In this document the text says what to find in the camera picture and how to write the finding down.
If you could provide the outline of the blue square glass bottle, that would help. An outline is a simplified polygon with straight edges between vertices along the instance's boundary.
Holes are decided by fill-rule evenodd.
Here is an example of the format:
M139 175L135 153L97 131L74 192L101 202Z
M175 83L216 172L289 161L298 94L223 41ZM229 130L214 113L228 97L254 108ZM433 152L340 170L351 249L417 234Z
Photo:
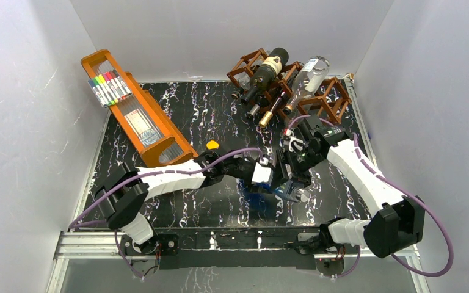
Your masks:
M294 203L306 202L311 195L307 189L296 186L292 181L287 181L276 188L263 183L249 184L241 181L241 184L244 192L248 194L273 195Z

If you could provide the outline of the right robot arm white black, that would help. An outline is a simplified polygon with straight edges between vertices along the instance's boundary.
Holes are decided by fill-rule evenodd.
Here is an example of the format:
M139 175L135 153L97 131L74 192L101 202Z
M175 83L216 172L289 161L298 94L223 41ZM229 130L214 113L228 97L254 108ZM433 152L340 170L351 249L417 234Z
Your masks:
M385 258L423 238L425 211L419 198L407 195L380 179L362 155L355 134L340 125L325 125L320 118L305 116L297 125L302 138L292 128L283 131L281 149L276 152L274 190L287 200L297 201L295 190L311 183L310 169L323 161L334 165L360 195L371 215L369 220L336 217L319 226L319 233L298 239L290 247L299 252L323 249L334 253L343 244L367 247Z

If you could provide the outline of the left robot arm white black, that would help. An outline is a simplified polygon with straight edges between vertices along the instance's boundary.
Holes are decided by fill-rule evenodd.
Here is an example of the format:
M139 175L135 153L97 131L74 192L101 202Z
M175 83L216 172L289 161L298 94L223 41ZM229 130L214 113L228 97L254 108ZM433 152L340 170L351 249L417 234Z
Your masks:
M208 150L176 165L121 167L118 179L109 178L99 189L94 206L101 210L109 229L125 233L141 253L150 254L157 249L158 238L153 225L140 213L146 201L180 190L208 187L225 175L249 183L265 182L269 178L264 175L268 163L259 148L249 147L224 153Z

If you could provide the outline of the gold capped wine bottle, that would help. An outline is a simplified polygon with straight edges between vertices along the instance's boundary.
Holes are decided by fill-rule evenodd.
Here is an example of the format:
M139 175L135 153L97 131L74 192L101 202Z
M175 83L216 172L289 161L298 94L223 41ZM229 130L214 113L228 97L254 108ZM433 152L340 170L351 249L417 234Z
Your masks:
M258 123L258 126L262 129L266 128L268 124L270 123L270 120L274 116L275 112L277 109L282 105L284 98L286 97L286 91L285 90L277 90L275 95L273 96L272 102L270 103L270 106L268 110L265 112L263 117Z

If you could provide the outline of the orange wooden rack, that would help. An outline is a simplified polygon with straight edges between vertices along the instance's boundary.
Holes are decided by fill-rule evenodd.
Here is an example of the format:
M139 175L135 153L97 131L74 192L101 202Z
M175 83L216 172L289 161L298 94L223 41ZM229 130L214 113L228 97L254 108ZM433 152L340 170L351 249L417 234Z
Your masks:
M81 65L100 105L111 111L146 166L180 164L198 156L158 102L108 50L85 56Z

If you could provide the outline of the brown wooden wine rack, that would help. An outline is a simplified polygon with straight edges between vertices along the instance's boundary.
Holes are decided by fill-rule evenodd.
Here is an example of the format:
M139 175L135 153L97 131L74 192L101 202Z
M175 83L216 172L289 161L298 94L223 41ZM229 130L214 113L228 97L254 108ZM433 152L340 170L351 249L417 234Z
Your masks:
M227 73L227 77L236 87L235 91L232 93L233 99L238 100L241 103L240 97L245 94L250 87L250 78L264 62L265 58L269 56L271 51L265 51L260 48L254 52L246 54L242 56L236 65ZM269 104L267 107L261 108L256 116L261 114L263 117L265 112L268 110L276 91L285 90L286 97L273 117L282 117L282 119L287 119L296 112L306 115L311 111L316 111L317 116L320 117L322 115L326 115L328 121L331 123L341 123L342 116L352 101L341 81L336 77L328 78L326 76L315 95L312 98L307 98L301 101L291 114L286 115L282 111L283 106L292 95L291 88L293 80L302 69L303 65L304 63L290 63L288 60L269 88L260 94L267 98ZM255 103L255 99L245 105L250 105L252 108Z

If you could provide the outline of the clear glass bottle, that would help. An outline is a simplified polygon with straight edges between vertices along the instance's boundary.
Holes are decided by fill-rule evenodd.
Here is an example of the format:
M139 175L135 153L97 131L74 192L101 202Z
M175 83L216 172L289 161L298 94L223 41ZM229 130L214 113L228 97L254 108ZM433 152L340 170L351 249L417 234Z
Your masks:
M329 61L321 56L311 56L304 63L302 69L293 80L292 95L282 108L286 115L291 114L301 101L312 98L315 95L327 76L329 66Z

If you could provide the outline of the dark green wine bottle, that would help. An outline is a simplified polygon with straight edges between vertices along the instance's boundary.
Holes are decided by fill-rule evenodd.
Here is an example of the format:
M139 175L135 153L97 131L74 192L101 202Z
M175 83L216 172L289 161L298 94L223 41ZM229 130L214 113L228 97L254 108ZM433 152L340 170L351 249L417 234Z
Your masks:
M286 65L288 60L289 54L286 49L281 47L273 49L250 78L250 87L248 91L240 97L241 103L248 104L258 95L266 91L273 80L282 71L282 68Z

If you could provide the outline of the yellow grey small block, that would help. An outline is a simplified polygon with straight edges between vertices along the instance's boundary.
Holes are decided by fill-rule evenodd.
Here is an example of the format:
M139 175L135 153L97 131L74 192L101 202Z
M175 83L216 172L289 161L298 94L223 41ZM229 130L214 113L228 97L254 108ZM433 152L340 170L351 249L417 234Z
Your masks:
M220 147L219 143L216 142L215 140L210 140L210 141L206 144L206 149L207 149L207 150L210 150L210 151L218 150L219 147Z

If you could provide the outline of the clear packet with red label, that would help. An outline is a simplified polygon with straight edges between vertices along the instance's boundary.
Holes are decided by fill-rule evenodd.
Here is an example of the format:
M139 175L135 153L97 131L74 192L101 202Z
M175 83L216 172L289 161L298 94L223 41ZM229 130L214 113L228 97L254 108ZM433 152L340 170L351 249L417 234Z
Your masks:
M132 110L125 118L144 147L149 147L162 138L159 128L140 109Z

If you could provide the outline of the pack of coloured markers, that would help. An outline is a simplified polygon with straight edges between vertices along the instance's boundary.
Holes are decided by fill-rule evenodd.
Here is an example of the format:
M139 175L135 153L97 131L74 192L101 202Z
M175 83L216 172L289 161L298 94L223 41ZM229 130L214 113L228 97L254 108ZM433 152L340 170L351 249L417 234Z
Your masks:
M133 96L117 70L99 74L87 82L102 107L113 106Z

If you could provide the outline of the black metal base frame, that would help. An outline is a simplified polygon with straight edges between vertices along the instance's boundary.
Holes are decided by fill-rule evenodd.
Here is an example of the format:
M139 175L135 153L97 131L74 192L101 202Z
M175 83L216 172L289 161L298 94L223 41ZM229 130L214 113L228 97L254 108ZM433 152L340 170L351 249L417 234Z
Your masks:
M119 249L142 274L191 267L289 267L328 277L345 269L341 245L321 247L314 227L157 228L143 244L119 238Z

